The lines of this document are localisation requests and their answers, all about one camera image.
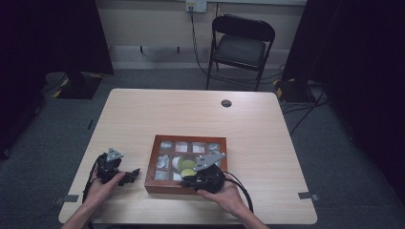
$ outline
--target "white wall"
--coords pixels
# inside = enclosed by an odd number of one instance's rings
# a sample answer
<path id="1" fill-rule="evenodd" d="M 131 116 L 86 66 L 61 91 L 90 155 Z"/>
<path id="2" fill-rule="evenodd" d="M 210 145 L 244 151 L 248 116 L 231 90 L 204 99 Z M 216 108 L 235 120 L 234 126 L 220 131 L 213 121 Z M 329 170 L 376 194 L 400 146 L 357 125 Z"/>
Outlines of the white wall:
<path id="1" fill-rule="evenodd" d="M 193 47 L 191 19 L 185 12 L 184 1 L 96 0 L 96 3 L 109 46 Z M 304 7 L 220 3 L 218 12 L 267 21 L 276 31 L 270 55 L 283 62 L 287 60 Z M 217 4 L 208 2 L 207 13 L 194 13 L 199 49 L 210 46 L 211 22 L 216 11 Z"/>

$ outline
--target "wall outlet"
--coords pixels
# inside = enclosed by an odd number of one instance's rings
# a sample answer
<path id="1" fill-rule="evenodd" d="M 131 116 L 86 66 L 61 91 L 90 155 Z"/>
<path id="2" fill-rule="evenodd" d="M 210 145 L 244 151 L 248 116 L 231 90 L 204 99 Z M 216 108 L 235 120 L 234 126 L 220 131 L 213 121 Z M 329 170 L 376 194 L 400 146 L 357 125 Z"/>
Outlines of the wall outlet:
<path id="1" fill-rule="evenodd" d="M 206 1 L 185 1 L 185 11 L 206 12 Z"/>

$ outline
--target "black chair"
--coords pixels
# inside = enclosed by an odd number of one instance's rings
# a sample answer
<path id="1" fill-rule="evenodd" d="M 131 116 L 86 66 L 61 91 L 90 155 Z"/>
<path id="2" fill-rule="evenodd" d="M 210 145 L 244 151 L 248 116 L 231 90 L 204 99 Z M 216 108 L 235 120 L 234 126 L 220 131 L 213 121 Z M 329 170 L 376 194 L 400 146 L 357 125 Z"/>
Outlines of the black chair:
<path id="1" fill-rule="evenodd" d="M 218 45 L 217 32 L 223 34 Z M 257 91 L 274 37 L 274 29 L 264 21 L 230 14 L 215 18 L 212 22 L 211 54 L 205 89 L 208 90 L 212 62 L 216 62 L 217 70 L 218 63 L 221 63 L 258 72 Z"/>

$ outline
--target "chair leg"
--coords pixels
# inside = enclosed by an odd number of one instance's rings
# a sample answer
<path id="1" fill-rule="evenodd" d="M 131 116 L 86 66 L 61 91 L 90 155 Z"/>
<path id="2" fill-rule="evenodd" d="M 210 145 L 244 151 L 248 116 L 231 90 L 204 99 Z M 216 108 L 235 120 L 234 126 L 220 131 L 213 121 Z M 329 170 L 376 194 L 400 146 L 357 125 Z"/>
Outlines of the chair leg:
<path id="1" fill-rule="evenodd" d="M 255 92 L 257 92 L 257 89 L 259 88 L 259 85 L 260 85 L 260 81 L 262 80 L 262 74 L 263 74 L 263 70 L 264 70 L 265 68 L 262 68 L 261 70 L 259 70 L 259 73 L 257 74 L 257 77 L 256 77 L 256 87 L 254 88 L 254 91 Z"/>
<path id="2" fill-rule="evenodd" d="M 211 58 L 209 58 L 208 74 L 206 76 L 206 85 L 205 85 L 206 90 L 208 90 L 208 86 L 209 86 L 209 76 L 211 75 L 211 68 L 212 68 L 212 60 L 211 60 Z"/>

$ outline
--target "hand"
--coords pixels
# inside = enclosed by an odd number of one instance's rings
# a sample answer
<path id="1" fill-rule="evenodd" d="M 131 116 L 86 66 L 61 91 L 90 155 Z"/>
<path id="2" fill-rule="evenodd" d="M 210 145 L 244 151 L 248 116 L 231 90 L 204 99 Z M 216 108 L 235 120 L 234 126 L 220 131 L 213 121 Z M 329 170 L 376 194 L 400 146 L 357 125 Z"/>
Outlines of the hand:
<path id="1" fill-rule="evenodd" d="M 226 178 L 232 179 L 232 177 L 228 174 L 225 174 L 225 176 Z M 216 194 L 209 193 L 203 189 L 199 189 L 197 194 L 203 198 L 213 200 L 224 211 L 232 214 L 234 217 L 237 217 L 236 212 L 239 209 L 245 209 L 245 204 L 241 198 L 241 195 L 239 194 L 238 186 L 232 182 L 226 181 L 223 189 Z"/>
<path id="2" fill-rule="evenodd" d="M 98 208 L 111 195 L 117 183 L 122 180 L 124 176 L 125 172 L 119 172 L 110 181 L 102 184 L 101 180 L 96 178 L 96 171 L 94 171 L 92 186 L 89 189 L 84 203 L 66 221 L 62 228 L 83 228 L 86 223 L 96 215 Z"/>
<path id="3" fill-rule="evenodd" d="M 96 178 L 96 171 L 93 172 L 92 186 L 83 203 L 93 208 L 98 208 L 113 192 L 117 183 L 125 176 L 125 172 L 119 172 L 110 181 L 103 184 L 100 179 Z"/>
<path id="4" fill-rule="evenodd" d="M 259 220 L 245 205 L 238 191 L 236 184 L 226 181 L 223 189 L 212 194 L 203 189 L 197 191 L 197 194 L 203 198 L 215 201 L 227 213 L 237 218 L 246 229 L 268 229 L 268 227 Z"/>

